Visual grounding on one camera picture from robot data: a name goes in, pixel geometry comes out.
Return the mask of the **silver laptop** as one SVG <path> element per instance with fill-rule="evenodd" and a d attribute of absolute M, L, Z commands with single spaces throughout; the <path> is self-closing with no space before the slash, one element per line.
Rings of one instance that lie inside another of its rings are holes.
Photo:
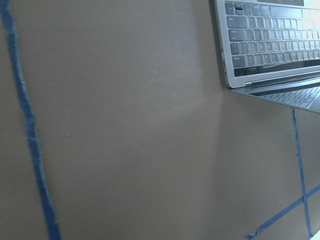
<path fill-rule="evenodd" d="M 320 111 L 320 3 L 215 0 L 226 84 L 238 94 Z"/>

